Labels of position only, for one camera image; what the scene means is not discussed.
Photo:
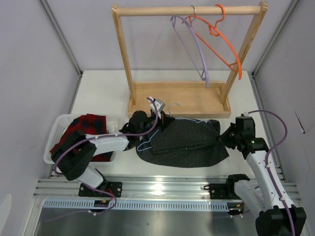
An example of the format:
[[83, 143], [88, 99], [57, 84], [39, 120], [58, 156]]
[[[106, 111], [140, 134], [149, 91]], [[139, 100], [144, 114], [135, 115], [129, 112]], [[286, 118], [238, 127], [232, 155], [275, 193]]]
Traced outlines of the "dark grey dotted skirt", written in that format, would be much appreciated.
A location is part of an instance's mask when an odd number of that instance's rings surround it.
[[[143, 137], [136, 148], [154, 133]], [[137, 155], [145, 162], [178, 168], [211, 167], [229, 157], [226, 147], [218, 141], [221, 125], [209, 119], [195, 123], [175, 120], [164, 132], [159, 131], [150, 141], [151, 149]]]

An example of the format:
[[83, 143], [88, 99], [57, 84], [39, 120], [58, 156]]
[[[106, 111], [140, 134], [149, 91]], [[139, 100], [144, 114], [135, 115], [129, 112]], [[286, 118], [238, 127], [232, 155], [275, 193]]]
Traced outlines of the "light blue wire hanger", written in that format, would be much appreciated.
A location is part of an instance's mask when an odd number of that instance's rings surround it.
[[[195, 123], [201, 123], [201, 122], [206, 122], [206, 120], [199, 120], [199, 119], [192, 119], [192, 118], [184, 118], [184, 117], [178, 117], [178, 118], [175, 118], [171, 112], [170, 112], [170, 108], [174, 105], [177, 105], [177, 106], [180, 106], [179, 103], [177, 102], [174, 102], [174, 103], [171, 103], [168, 107], [167, 107], [167, 110], [168, 110], [168, 115], [171, 117], [171, 118], [174, 118], [175, 120], [189, 120], [189, 121], [193, 121]], [[152, 148], [152, 146], [150, 145], [150, 141], [153, 139], [153, 137], [161, 130], [161, 128], [157, 128], [154, 133], [151, 135], [151, 137], [143, 142], [142, 144], [140, 144], [136, 150], [139, 151], [139, 152], [143, 152], [145, 150], [149, 150]]]

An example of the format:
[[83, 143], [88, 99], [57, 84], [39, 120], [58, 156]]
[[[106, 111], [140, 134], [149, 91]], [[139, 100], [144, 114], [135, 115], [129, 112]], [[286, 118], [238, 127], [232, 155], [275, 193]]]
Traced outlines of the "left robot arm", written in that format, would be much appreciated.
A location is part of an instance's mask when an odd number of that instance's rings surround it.
[[53, 147], [51, 158], [56, 174], [81, 182], [97, 197], [106, 193], [107, 183], [104, 175], [90, 166], [94, 157], [128, 150], [140, 137], [155, 130], [164, 131], [175, 120], [164, 111], [151, 111], [150, 115], [136, 111], [117, 133], [94, 134], [95, 126], [88, 126], [82, 119], [77, 118], [72, 131], [66, 132]]

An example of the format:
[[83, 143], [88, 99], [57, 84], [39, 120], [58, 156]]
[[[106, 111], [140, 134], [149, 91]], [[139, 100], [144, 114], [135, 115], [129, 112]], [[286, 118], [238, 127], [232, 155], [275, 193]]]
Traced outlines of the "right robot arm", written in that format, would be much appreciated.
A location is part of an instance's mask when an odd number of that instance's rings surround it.
[[249, 164], [258, 187], [244, 174], [230, 175], [225, 194], [240, 197], [255, 217], [259, 236], [299, 236], [306, 222], [306, 212], [297, 207], [283, 187], [273, 158], [263, 138], [255, 133], [252, 117], [241, 115], [219, 137], [227, 148], [237, 149]]

